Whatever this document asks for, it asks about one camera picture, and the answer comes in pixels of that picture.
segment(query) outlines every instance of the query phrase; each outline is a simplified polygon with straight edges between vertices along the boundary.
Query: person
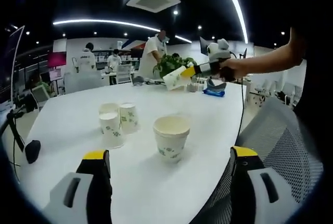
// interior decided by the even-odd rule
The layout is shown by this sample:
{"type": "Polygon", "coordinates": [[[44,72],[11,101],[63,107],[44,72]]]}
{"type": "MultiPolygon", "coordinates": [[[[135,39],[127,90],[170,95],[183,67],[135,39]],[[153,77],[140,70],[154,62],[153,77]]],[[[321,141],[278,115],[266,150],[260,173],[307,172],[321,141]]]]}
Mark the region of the person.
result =
{"type": "Polygon", "coordinates": [[[116,72],[119,64],[121,64],[119,50],[114,49],[112,52],[112,55],[109,56],[109,58],[108,58],[108,66],[111,67],[114,72],[116,72]]]}
{"type": "Polygon", "coordinates": [[[47,94],[52,97],[52,88],[46,83],[43,82],[42,77],[38,70],[35,70],[29,77],[29,89],[33,89],[37,86],[43,86],[47,94]]]}
{"type": "Polygon", "coordinates": [[[96,58],[94,53],[92,53],[94,45],[92,43],[87,43],[83,53],[80,55],[78,66],[79,72],[89,72],[97,70],[96,68],[96,58]]]}
{"type": "Polygon", "coordinates": [[[221,67],[230,67],[235,71],[235,78],[249,73],[269,73],[290,69],[306,60],[306,75],[302,97],[294,109],[299,120],[307,127],[313,137],[320,158],[324,165],[324,175],[320,179],[314,194],[305,203],[303,211],[293,218],[295,222],[306,223],[308,217],[325,213],[328,203],[327,173],[330,159],[330,113],[328,101],[330,86],[330,64],[325,46],[331,45],[332,14],[322,6],[331,0],[288,0],[286,12],[289,17],[289,42],[263,56],[247,59],[229,59],[221,67]]]}
{"type": "Polygon", "coordinates": [[[150,38],[144,48],[138,75],[144,78],[157,78],[158,75],[153,73],[153,68],[159,63],[164,54],[167,53],[167,45],[165,43],[166,31],[161,31],[154,37],[150,38]]]}

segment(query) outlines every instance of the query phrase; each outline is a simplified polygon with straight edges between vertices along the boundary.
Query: black stand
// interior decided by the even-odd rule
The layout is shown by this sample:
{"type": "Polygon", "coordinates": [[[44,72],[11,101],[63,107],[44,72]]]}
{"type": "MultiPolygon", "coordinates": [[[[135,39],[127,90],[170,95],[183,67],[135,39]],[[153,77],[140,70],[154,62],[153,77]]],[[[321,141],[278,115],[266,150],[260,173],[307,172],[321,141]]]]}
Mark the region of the black stand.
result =
{"type": "Polygon", "coordinates": [[[22,152],[25,151],[25,156],[27,157],[27,161],[29,164],[31,164],[31,163],[35,162],[38,158],[38,155],[41,150],[41,143],[40,143],[40,141],[33,140],[31,143],[29,143],[24,148],[24,142],[21,139],[20,134],[17,132],[16,125],[14,123],[14,118],[15,118],[15,114],[13,111],[11,111],[7,115],[6,122],[1,127],[0,135],[2,135],[5,132],[7,126],[9,125],[10,129],[12,131],[12,134],[14,136],[14,141],[17,143],[17,145],[19,146],[19,148],[22,152]]]}

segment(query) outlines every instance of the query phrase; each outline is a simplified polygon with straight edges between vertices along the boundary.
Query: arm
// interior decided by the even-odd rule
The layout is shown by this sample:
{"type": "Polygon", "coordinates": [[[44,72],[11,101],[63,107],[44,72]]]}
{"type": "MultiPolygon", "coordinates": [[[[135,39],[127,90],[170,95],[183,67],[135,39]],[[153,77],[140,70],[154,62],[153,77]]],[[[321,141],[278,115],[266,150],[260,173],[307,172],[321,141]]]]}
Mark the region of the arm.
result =
{"type": "Polygon", "coordinates": [[[290,69],[300,65],[306,50],[305,38],[291,28],[288,44],[262,56],[247,59],[229,59],[221,67],[235,70],[235,78],[249,73],[270,73],[290,69]]]}
{"type": "Polygon", "coordinates": [[[158,53],[158,51],[152,51],[151,53],[152,53],[153,57],[156,59],[157,63],[159,63],[162,59],[160,53],[158,53]]]}

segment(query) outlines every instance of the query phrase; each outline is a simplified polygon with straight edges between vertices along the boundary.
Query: green plant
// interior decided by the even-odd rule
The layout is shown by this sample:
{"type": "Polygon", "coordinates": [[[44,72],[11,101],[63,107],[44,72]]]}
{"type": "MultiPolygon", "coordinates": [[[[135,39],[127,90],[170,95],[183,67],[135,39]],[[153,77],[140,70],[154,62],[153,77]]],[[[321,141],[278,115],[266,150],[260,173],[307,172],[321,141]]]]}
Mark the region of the green plant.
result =
{"type": "Polygon", "coordinates": [[[193,60],[193,58],[187,57],[185,59],[181,58],[178,54],[167,55],[164,54],[161,61],[154,67],[153,72],[160,72],[160,77],[164,77],[165,75],[171,73],[172,71],[180,68],[181,66],[189,67],[189,64],[192,63],[196,65],[197,63],[193,60]]]}

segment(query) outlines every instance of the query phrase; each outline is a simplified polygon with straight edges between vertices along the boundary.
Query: desk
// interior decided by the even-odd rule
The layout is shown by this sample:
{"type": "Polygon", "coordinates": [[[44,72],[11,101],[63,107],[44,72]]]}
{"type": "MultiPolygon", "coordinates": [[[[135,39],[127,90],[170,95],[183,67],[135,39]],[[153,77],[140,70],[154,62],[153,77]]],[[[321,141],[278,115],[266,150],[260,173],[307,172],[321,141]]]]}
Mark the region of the desk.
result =
{"type": "Polygon", "coordinates": [[[134,102],[140,130],[127,135],[123,147],[110,150],[112,222],[188,224],[215,189],[236,141],[241,87],[229,83],[225,91],[220,98],[126,83],[51,98],[26,140],[40,140],[42,147],[35,163],[21,162],[22,190],[38,208],[45,207],[50,190],[76,171],[84,154],[108,148],[102,141],[99,106],[134,102]],[[161,161],[152,130],[158,117],[170,114],[187,116],[191,124],[178,164],[161,161]]]}
{"type": "MultiPolygon", "coordinates": [[[[136,73],[138,73],[138,71],[131,71],[131,74],[136,74],[136,73]]],[[[102,73],[101,75],[102,75],[102,77],[115,77],[117,75],[117,73],[116,72],[110,72],[108,74],[102,73]]]]}

